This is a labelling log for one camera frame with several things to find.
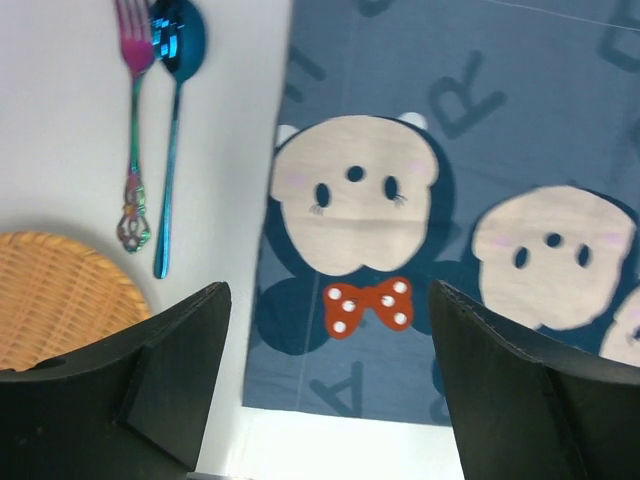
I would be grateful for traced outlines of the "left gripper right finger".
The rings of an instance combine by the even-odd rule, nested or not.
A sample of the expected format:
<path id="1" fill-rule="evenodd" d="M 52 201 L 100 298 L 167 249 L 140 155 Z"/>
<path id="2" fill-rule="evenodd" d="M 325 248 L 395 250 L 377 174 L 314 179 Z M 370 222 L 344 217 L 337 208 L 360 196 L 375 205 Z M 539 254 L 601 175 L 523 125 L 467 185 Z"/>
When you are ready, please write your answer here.
<path id="1" fill-rule="evenodd" d="M 463 474 L 476 480 L 636 480 L 639 370 L 428 290 Z"/>

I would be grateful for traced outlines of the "blue cartoon placemat cloth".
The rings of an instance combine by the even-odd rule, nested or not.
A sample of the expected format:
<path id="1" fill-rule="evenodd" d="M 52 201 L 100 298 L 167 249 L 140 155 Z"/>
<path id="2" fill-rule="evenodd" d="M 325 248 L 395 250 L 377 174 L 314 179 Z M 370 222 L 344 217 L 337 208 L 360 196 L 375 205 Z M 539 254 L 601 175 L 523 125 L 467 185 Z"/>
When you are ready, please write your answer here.
<path id="1" fill-rule="evenodd" d="M 639 5 L 298 1 L 247 407 L 445 425 L 444 281 L 639 362 Z"/>

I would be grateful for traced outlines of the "iridescent pink fork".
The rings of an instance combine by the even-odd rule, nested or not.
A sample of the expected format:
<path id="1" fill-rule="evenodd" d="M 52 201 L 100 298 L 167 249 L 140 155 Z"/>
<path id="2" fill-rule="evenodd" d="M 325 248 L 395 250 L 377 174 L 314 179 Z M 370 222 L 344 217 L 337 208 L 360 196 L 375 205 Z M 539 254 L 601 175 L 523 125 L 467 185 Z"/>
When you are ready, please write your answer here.
<path id="1" fill-rule="evenodd" d="M 124 189 L 123 215 L 117 225 L 117 237 L 128 253 L 138 252 L 150 239 L 146 220 L 146 194 L 140 168 L 139 96 L 144 75 L 155 61 L 151 41 L 148 1 L 114 2 L 121 56 L 131 77 L 129 160 Z"/>

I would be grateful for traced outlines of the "round woven bamboo plate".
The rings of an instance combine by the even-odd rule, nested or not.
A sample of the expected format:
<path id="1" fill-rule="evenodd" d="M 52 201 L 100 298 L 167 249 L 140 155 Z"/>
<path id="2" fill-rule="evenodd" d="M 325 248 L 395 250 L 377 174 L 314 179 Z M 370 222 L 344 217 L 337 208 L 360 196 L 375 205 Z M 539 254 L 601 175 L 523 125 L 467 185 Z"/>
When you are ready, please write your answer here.
<path id="1" fill-rule="evenodd" d="M 1 368 L 25 371 L 151 316 L 134 281 L 65 236 L 1 235 Z"/>

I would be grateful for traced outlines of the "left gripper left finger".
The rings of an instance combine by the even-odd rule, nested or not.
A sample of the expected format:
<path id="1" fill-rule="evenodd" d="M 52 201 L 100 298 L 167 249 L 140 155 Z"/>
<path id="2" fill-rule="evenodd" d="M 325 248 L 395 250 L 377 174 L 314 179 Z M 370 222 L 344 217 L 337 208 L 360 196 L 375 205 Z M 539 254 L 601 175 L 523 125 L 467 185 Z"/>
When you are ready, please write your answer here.
<path id="1" fill-rule="evenodd" d="M 121 332 L 1 374 L 5 479 L 183 479 L 196 468 L 229 326 L 215 282 Z"/>

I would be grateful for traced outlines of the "iridescent blue spoon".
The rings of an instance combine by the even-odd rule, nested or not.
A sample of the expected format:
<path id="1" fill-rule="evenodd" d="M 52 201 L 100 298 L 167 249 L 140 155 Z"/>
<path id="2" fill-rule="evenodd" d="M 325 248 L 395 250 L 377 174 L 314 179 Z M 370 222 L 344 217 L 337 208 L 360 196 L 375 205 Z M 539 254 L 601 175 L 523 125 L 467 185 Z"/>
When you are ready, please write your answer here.
<path id="1" fill-rule="evenodd" d="M 169 272 L 174 172 L 177 155 L 179 113 L 183 84 L 201 67 L 207 48 L 204 19 L 188 0 L 158 1 L 151 9 L 152 43 L 156 58 L 175 82 L 162 210 L 153 273 L 163 279 Z"/>

